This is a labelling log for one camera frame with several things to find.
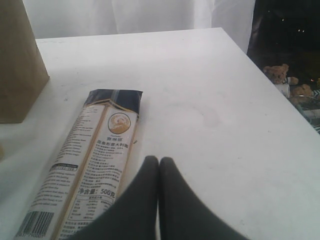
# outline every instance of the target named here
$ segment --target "spaghetti package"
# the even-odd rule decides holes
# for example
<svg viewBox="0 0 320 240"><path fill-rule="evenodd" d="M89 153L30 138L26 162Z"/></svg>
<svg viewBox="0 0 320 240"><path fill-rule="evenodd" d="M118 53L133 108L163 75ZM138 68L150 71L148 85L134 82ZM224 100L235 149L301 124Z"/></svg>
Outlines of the spaghetti package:
<svg viewBox="0 0 320 240"><path fill-rule="evenodd" d="M116 200L142 92L91 91L15 240L64 240Z"/></svg>

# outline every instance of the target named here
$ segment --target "white fabric backdrop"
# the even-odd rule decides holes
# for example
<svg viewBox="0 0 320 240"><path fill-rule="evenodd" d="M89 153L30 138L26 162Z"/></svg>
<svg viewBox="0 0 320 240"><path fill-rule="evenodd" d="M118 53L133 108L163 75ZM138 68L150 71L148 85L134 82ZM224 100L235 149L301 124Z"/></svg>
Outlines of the white fabric backdrop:
<svg viewBox="0 0 320 240"><path fill-rule="evenodd" d="M222 27L247 52L255 0L23 0L37 39Z"/></svg>

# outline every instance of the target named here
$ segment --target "barcode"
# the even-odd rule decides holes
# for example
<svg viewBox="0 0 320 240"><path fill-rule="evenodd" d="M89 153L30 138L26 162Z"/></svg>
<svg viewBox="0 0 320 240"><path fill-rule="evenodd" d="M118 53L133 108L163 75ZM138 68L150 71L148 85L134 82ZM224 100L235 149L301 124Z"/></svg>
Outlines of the barcode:
<svg viewBox="0 0 320 240"><path fill-rule="evenodd" d="M25 216L16 237L31 236L42 238L46 235L48 227L54 217L53 212L32 211Z"/></svg>

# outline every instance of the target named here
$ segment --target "pasta package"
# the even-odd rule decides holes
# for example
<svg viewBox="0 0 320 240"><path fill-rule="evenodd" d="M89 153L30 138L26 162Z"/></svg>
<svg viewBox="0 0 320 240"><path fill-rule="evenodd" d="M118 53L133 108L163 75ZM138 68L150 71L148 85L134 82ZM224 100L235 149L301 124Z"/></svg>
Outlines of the pasta package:
<svg viewBox="0 0 320 240"><path fill-rule="evenodd" d="M15 240L67 239L115 202L141 97L136 90L89 93Z"/></svg>

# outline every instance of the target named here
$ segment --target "brown paper bag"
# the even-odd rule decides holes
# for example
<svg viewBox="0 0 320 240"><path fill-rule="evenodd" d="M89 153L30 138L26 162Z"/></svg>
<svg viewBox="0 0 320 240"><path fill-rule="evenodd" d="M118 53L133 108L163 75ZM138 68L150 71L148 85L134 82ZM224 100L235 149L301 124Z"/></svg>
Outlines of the brown paper bag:
<svg viewBox="0 0 320 240"><path fill-rule="evenodd" d="M21 123L48 80L22 0L0 0L0 123Z"/></svg>

